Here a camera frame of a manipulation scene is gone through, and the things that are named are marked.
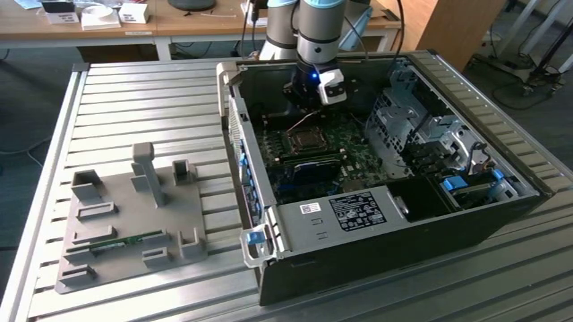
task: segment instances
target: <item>barcode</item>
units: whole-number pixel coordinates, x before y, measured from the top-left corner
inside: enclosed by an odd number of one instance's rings
[[[317,211],[321,211],[321,205],[319,205],[319,203],[309,203],[307,205],[301,205],[301,212],[303,214],[306,214],[306,213],[314,213]]]

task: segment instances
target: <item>motherboard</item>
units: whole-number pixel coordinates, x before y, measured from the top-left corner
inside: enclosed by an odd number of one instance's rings
[[[279,205],[388,181],[382,159],[365,137],[365,122],[366,117],[350,112],[321,112],[297,127],[291,122],[265,119],[257,141]]]

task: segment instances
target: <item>side panel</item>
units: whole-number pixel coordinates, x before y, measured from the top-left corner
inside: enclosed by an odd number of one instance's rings
[[[530,197],[466,215],[386,233],[267,263],[261,305],[271,305],[477,245],[501,227],[536,209],[546,197]]]

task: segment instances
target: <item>metal bracket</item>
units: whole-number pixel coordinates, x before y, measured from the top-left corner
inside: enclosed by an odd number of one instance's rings
[[[239,68],[237,62],[221,62],[217,65],[217,95],[219,96],[219,115],[225,113],[225,88],[226,85],[234,85],[238,81]]]

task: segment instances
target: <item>white device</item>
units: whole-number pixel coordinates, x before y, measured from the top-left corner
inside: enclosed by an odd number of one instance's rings
[[[147,23],[148,6],[144,3],[124,3],[119,9],[119,19],[124,23]]]
[[[103,5],[94,5],[82,11],[82,29],[99,30],[120,28],[118,12]]]

